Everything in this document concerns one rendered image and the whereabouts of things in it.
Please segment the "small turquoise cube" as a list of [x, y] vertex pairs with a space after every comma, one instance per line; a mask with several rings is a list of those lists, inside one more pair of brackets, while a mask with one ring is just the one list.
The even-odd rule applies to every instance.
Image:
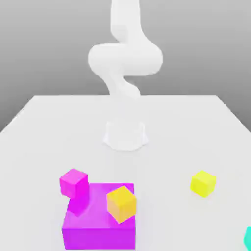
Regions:
[[248, 251], [251, 251], [251, 226], [247, 227], [244, 236], [244, 245]]

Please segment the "small magenta cube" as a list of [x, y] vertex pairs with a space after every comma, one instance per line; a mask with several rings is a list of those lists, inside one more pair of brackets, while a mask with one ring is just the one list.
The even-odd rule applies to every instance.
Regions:
[[79, 216], [89, 205], [90, 184], [88, 174], [70, 169], [59, 179], [61, 194], [68, 197], [67, 211]]

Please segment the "small orange cube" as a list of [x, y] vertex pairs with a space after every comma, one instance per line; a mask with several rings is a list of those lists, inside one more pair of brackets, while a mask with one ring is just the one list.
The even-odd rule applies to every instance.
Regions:
[[107, 211], [119, 224], [136, 215], [137, 198], [125, 185], [107, 193], [106, 204]]

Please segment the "large purple box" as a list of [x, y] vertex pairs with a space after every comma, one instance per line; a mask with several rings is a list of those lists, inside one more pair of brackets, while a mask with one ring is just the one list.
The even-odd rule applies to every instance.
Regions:
[[119, 224], [107, 211], [106, 194], [123, 185], [134, 193], [132, 183], [91, 183], [87, 196], [70, 199], [62, 225], [66, 250], [135, 249], [135, 217]]

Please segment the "small yellow cube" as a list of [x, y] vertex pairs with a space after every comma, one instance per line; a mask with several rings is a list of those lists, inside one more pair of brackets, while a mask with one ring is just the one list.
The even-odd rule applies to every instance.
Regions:
[[192, 177], [190, 188], [194, 193], [206, 198], [214, 191], [215, 185], [216, 177], [201, 170]]

